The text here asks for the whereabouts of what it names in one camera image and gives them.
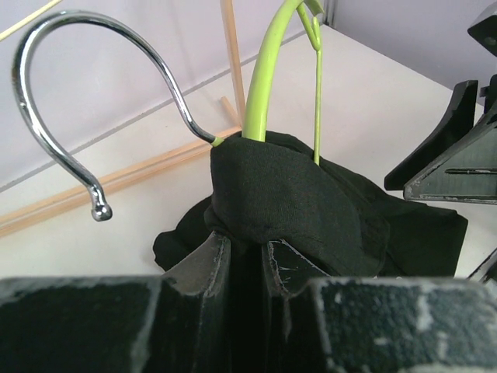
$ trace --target wooden dowel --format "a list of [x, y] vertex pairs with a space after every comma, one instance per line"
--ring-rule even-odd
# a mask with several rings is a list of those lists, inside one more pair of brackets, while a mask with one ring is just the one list
[[2, 31], [0, 33], [0, 41], [6, 39], [7, 37], [10, 37], [15, 31], [23, 28], [25, 25], [27, 25], [28, 23], [30, 23], [31, 21], [33, 21], [35, 18], [41, 16], [42, 14], [44, 14], [45, 12], [47, 12], [48, 10], [52, 9], [54, 6], [56, 6], [61, 1], [62, 0], [52, 0], [48, 4], [42, 6], [41, 8], [39, 8], [38, 10], [36, 10], [35, 12], [31, 13], [30, 15], [28, 15], [25, 19], [21, 19], [15, 25], [10, 26], [5, 31]]
[[232, 0], [221, 0], [221, 12], [223, 15], [224, 35], [228, 48], [228, 57], [231, 67], [231, 80], [235, 90], [236, 107], [238, 117], [241, 118], [242, 126], [245, 118], [245, 92], [243, 90], [242, 64], [240, 63], [240, 51], [236, 36], [235, 12]]
[[[226, 138], [240, 131], [240, 129], [240, 127], [236, 126], [222, 131], [217, 136]], [[210, 145], [205, 141], [195, 141], [146, 161], [139, 162], [126, 169], [111, 173], [99, 180], [106, 194], [112, 194], [118, 190], [141, 183], [153, 176], [157, 176], [165, 169], [184, 162], [187, 159], [202, 155], [209, 150]], [[31, 225], [46, 221], [49, 218], [85, 204], [89, 204], [89, 196], [83, 186], [66, 190], [65, 192], [0, 217], [0, 237], [28, 228]]]
[[221, 97], [221, 105], [223, 106], [224, 111], [230, 118], [230, 121], [235, 125], [235, 126], [242, 126], [242, 120], [238, 116], [237, 112], [235, 109], [233, 109], [233, 106], [230, 104], [230, 101], [227, 97], [222, 96]]

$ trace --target black fabric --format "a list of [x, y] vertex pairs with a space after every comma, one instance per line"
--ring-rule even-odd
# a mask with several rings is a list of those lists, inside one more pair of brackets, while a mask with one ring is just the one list
[[286, 239], [331, 275], [454, 275], [465, 218], [392, 197], [323, 158], [315, 165], [312, 155], [296, 138], [269, 131], [266, 142], [236, 134], [213, 148], [213, 196], [174, 233], [159, 235], [157, 263], [167, 270], [169, 250], [191, 252], [217, 230], [231, 238], [235, 255]]

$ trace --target white shelf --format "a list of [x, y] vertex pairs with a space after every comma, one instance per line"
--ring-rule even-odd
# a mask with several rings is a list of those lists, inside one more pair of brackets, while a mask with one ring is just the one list
[[[322, 155], [383, 185], [390, 172], [431, 132], [451, 91], [356, 41], [322, 27]], [[243, 68], [248, 88], [254, 63]], [[315, 54], [306, 36], [282, 47], [269, 106], [268, 129], [312, 145]], [[186, 97], [208, 131], [231, 125], [219, 104], [232, 97], [229, 76]], [[77, 154], [97, 176], [195, 141], [174, 105], [124, 128]], [[0, 213], [14, 211], [77, 183], [51, 167], [0, 194]], [[0, 239], [0, 276], [160, 274], [155, 237], [212, 191], [208, 155], [108, 197], [110, 221], [96, 223], [90, 206]], [[458, 276], [467, 276], [497, 246], [493, 206], [436, 204], [469, 220]]]

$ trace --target metal hook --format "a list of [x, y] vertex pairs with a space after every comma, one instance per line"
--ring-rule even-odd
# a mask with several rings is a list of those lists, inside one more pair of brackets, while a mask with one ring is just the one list
[[52, 137], [45, 123], [42, 121], [38, 109], [34, 103], [33, 94], [30, 85], [30, 67], [33, 60], [33, 54], [41, 40], [58, 29], [59, 27], [70, 25], [72, 23], [89, 23], [105, 27], [115, 31], [119, 35], [128, 39], [131, 43], [139, 47], [155, 67], [161, 72], [172, 98], [175, 100], [181, 117], [186, 126], [198, 137], [213, 146], [221, 143], [221, 139], [200, 128], [193, 120], [188, 106], [183, 99], [178, 85], [170, 72], [168, 65], [159, 56], [157, 51], [140, 37], [132, 29], [121, 22], [110, 17], [84, 11], [64, 11], [48, 16], [36, 25], [34, 25], [22, 38], [19, 43], [14, 63], [12, 66], [12, 85], [14, 96], [24, 121], [26, 122], [31, 134], [43, 150], [48, 153], [59, 165], [64, 167], [77, 180], [85, 185], [92, 200], [92, 216], [96, 221], [105, 221], [112, 218], [112, 209], [106, 202], [102, 185], [83, 165], [74, 159], [64, 148]]

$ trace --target green hanger hook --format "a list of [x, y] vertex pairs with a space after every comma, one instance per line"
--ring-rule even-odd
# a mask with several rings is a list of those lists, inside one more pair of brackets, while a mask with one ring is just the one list
[[[311, 11], [312, 23], [305, 10], [306, 5]], [[247, 96], [244, 127], [242, 136], [257, 141], [266, 140], [267, 113], [269, 109], [269, 95], [273, 85], [273, 76], [276, 60], [280, 52], [285, 30], [291, 17], [297, 11], [304, 24], [312, 47], [317, 54], [316, 64], [316, 104], [315, 104], [315, 156], [314, 161], [319, 164], [319, 148], [321, 133], [321, 33], [317, 15], [324, 12], [319, 0], [286, 0], [271, 21], [255, 63], [252, 81]]]

